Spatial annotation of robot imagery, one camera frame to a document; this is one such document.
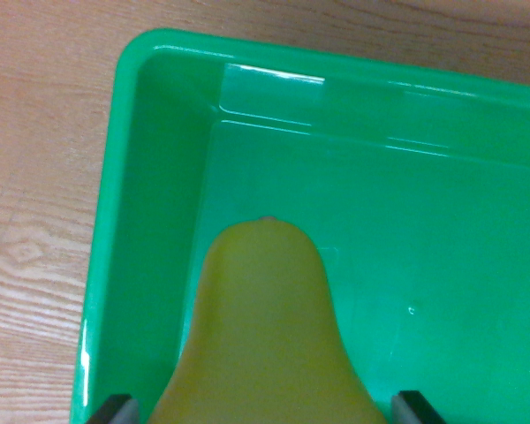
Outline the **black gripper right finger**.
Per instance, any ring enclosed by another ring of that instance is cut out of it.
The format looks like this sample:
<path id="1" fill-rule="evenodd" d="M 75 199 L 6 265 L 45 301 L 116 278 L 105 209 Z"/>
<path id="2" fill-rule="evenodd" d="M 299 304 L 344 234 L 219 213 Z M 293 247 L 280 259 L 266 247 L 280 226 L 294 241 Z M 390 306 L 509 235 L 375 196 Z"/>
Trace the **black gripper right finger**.
<path id="1" fill-rule="evenodd" d="M 394 424 L 445 424 L 446 421 L 418 390 L 401 390 L 391 399 Z"/>

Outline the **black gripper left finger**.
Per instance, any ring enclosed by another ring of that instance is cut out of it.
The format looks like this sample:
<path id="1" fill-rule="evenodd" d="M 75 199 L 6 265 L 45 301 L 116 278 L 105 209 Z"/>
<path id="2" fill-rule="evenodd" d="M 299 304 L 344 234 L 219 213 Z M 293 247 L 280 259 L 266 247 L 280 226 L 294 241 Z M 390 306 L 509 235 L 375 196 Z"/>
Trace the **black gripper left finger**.
<path id="1" fill-rule="evenodd" d="M 138 400 L 129 394 L 110 395 L 86 424 L 139 424 Z"/>

